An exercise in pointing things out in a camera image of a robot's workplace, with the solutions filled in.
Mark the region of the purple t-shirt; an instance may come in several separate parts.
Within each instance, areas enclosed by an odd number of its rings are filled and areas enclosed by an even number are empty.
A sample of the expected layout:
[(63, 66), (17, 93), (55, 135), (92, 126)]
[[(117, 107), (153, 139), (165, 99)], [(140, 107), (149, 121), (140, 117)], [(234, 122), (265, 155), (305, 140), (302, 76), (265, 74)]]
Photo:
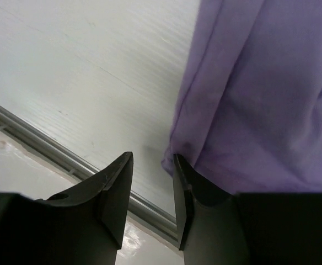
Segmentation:
[(201, 1), (163, 168), (322, 192), (322, 1)]

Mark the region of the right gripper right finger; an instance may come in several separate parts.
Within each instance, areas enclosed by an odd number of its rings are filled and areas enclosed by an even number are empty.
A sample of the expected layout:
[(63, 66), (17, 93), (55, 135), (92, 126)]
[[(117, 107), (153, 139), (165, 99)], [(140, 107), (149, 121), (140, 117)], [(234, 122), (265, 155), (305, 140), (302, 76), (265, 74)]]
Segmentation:
[(174, 156), (186, 264), (322, 264), (322, 193), (229, 194)]

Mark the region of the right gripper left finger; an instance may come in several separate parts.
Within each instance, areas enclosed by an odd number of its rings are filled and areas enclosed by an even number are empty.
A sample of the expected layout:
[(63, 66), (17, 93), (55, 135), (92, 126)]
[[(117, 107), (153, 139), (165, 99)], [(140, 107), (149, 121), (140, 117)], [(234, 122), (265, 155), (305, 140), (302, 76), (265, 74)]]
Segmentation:
[(133, 154), (125, 152), (46, 200), (0, 193), (0, 264), (114, 264), (132, 176)]

